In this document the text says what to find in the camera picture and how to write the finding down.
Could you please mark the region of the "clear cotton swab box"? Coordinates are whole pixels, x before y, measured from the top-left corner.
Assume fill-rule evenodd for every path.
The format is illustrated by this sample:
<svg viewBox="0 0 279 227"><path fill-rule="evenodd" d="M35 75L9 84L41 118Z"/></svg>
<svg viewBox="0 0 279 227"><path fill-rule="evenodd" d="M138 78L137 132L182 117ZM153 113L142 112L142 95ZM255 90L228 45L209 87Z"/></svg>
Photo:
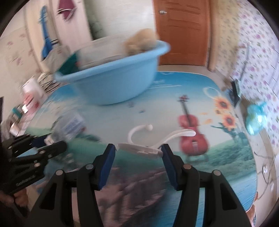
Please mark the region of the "clear cotton swab box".
<svg viewBox="0 0 279 227"><path fill-rule="evenodd" d="M46 145L69 142L86 129L83 117L76 111L65 112L52 124L51 133L44 139Z"/></svg>

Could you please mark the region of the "white pink electric kettle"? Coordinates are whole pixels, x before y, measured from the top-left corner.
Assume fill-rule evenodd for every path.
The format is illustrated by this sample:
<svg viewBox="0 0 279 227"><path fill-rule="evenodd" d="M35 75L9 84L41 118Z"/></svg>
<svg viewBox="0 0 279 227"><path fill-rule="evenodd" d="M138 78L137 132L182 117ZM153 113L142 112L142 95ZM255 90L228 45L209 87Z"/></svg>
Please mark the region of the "white pink electric kettle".
<svg viewBox="0 0 279 227"><path fill-rule="evenodd" d="M47 94L35 77L31 77L27 80L22 86L22 92L24 98L24 110L27 110L27 114L34 114L47 100Z"/></svg>

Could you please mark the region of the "dark green snack packet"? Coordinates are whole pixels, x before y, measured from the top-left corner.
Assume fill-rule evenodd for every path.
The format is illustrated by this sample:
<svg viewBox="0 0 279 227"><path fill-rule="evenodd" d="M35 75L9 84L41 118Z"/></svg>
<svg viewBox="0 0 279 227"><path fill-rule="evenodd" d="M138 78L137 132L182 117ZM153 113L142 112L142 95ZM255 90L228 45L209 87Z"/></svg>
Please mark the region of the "dark green snack packet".
<svg viewBox="0 0 279 227"><path fill-rule="evenodd" d="M73 53L58 69L62 75L68 75L79 71L77 54Z"/></svg>

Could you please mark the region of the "clear toothpick box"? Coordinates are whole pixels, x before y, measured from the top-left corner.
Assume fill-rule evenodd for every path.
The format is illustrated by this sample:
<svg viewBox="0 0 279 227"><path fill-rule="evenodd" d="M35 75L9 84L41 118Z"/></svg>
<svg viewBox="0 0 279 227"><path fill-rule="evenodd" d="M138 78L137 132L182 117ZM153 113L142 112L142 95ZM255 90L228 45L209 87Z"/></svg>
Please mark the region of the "clear toothpick box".
<svg viewBox="0 0 279 227"><path fill-rule="evenodd" d="M81 46L76 51L79 70L88 69L127 56L123 36L107 36Z"/></svg>

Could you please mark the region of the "beige teddy bear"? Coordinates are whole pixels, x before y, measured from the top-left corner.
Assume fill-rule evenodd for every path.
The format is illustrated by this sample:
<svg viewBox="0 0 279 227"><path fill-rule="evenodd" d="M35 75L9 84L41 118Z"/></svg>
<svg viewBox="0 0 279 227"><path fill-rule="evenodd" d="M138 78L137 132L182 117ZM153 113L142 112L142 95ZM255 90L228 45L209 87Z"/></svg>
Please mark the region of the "beige teddy bear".
<svg viewBox="0 0 279 227"><path fill-rule="evenodd" d="M139 30L128 38L125 43L125 51L129 56L152 50L157 45L159 35L150 28Z"/></svg>

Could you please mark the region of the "brown wooden door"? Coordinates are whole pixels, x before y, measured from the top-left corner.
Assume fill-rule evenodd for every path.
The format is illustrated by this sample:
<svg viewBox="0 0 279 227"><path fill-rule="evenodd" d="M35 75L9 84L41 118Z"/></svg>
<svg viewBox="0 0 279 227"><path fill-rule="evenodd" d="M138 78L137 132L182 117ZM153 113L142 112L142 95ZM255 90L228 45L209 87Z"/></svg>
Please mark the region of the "brown wooden door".
<svg viewBox="0 0 279 227"><path fill-rule="evenodd" d="M153 1L156 30L170 51L161 65L205 66L209 47L210 6L205 0Z"/></svg>

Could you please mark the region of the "maroon hanging towel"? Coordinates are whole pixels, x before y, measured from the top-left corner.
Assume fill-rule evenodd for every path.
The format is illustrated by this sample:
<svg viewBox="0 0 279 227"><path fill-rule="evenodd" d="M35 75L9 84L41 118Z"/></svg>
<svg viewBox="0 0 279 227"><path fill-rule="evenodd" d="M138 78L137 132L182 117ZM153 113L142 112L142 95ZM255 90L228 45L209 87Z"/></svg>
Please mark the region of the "maroon hanging towel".
<svg viewBox="0 0 279 227"><path fill-rule="evenodd" d="M57 14L62 14L65 21L69 21L76 10L73 0L60 0L57 8Z"/></svg>

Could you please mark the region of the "grey tote bag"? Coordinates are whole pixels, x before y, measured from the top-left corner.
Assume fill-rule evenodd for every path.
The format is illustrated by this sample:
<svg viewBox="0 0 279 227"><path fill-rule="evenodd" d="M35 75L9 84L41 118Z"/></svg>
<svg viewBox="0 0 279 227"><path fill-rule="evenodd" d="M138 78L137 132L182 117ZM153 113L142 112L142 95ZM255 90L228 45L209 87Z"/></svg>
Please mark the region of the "grey tote bag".
<svg viewBox="0 0 279 227"><path fill-rule="evenodd" d="M42 61L40 62L43 72L56 72L63 63L71 56L70 48L67 45L54 46L50 51L43 48Z"/></svg>

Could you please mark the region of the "light wooden wardrobe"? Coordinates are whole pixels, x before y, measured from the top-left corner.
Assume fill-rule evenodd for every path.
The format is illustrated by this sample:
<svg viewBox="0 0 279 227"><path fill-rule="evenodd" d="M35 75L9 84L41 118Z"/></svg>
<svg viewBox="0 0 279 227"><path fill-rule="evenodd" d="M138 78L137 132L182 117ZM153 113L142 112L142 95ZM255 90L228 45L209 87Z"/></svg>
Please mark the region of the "light wooden wardrobe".
<svg viewBox="0 0 279 227"><path fill-rule="evenodd" d="M89 23L86 16L84 1L73 1L76 10L70 20L65 21L63 14L58 14L59 1L29 1L23 8L27 34L33 48L35 59L42 72L48 68L42 60L44 45L41 25L41 9L47 9L47 31L50 38L57 39L58 44L68 46L71 52L79 49L83 44L92 41Z"/></svg>

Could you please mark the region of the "light blue plastic basin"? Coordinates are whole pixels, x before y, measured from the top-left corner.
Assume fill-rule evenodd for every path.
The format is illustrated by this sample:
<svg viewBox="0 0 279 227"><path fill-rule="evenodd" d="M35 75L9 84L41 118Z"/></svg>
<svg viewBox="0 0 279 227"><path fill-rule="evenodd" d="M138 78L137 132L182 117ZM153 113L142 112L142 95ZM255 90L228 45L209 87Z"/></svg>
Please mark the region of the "light blue plastic basin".
<svg viewBox="0 0 279 227"><path fill-rule="evenodd" d="M55 72L57 82L66 82L87 102L111 105L132 99L153 83L160 56L171 49L158 40L154 49L111 61L89 69L63 75Z"/></svg>

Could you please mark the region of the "light blue plastic bag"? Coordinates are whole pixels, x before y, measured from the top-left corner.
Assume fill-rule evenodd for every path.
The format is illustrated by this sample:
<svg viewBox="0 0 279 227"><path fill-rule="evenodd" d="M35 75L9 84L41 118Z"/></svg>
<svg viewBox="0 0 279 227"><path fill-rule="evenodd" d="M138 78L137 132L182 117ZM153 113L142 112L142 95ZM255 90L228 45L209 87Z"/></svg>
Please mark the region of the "light blue plastic bag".
<svg viewBox="0 0 279 227"><path fill-rule="evenodd" d="M265 113L266 103L250 104L247 107L245 118L245 128L250 135L256 135L267 125L267 115Z"/></svg>

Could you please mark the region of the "blue hanging apron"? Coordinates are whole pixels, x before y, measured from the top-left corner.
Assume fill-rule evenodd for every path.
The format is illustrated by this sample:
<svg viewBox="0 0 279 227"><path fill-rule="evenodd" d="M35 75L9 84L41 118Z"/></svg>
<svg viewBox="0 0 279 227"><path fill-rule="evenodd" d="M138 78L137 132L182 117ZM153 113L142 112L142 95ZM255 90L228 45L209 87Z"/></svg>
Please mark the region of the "blue hanging apron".
<svg viewBox="0 0 279 227"><path fill-rule="evenodd" d="M41 51L42 60L44 60L48 56L50 51L53 49L52 41L50 40L47 24L45 20L46 16L47 16L47 7L43 6L40 11L40 23L42 26L42 33L43 33L43 40L44 40L44 45Z"/></svg>

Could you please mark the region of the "white plastic hanger hook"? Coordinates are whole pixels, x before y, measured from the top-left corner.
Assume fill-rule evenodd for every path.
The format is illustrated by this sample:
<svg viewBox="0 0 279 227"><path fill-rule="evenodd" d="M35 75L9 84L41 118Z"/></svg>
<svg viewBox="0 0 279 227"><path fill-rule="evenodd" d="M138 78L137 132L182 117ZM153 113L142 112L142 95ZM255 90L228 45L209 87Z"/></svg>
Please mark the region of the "white plastic hanger hook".
<svg viewBox="0 0 279 227"><path fill-rule="evenodd" d="M154 130L152 124L138 125L127 134L127 141L118 143L117 150L133 153L148 158L161 158L161 146L170 140L180 137L194 137L196 132L192 129L174 130L169 134L160 134Z"/></svg>

